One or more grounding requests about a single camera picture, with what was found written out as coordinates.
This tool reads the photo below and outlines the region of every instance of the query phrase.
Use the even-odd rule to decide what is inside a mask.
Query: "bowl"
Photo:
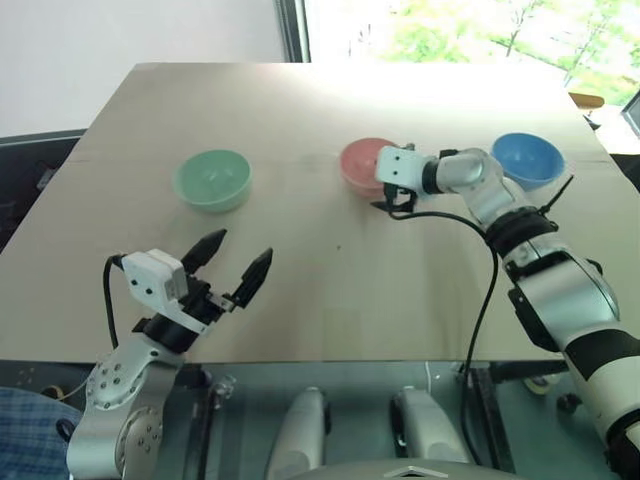
[[[340,172],[351,189],[366,198],[383,195],[384,185],[376,180],[378,152],[396,144],[384,138],[361,138],[347,145],[340,154]]]
[[[202,152],[174,172],[173,190],[195,208],[226,212],[249,198],[251,166],[242,155],[231,150]]]
[[[509,133],[498,138],[491,155],[500,162],[504,174],[531,191],[551,183],[564,170],[564,158],[544,138],[528,133]]]

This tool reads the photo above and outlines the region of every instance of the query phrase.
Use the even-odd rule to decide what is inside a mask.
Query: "pink bowl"
[[[382,183],[376,180],[378,152],[382,147],[396,146],[384,138],[362,138],[350,143],[340,154],[340,171],[354,192],[363,197],[380,197]]]

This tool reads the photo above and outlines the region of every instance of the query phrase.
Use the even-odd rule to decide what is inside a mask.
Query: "table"
[[[193,362],[463,358],[490,260],[469,229],[394,222],[347,190],[337,158],[379,136],[424,152],[477,146],[511,131],[553,142],[576,181],[550,217],[578,254],[605,268],[623,321],[640,334],[640,209],[633,186],[568,95],[530,68],[470,65],[142,64],[125,79],[0,256],[6,359],[93,361],[110,350],[101,289],[114,252],[180,257],[225,227],[199,271],[222,293],[274,248],[245,311],[223,317]],[[171,174],[228,148],[252,163],[252,196],[211,215],[181,203]],[[544,203],[559,187],[535,192]],[[456,196],[420,208],[465,214]],[[120,337],[145,310],[112,275]],[[533,346],[500,276],[476,358],[555,358]]]

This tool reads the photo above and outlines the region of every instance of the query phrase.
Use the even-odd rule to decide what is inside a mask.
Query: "green bowl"
[[[251,166],[239,153],[210,150],[191,157],[173,174],[173,190],[207,212],[226,212],[249,198]]]

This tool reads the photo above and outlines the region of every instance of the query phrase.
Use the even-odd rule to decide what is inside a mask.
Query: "plaid cloth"
[[[66,418],[77,425],[80,417],[57,400],[0,387],[0,478],[68,479],[67,444],[56,422]]]

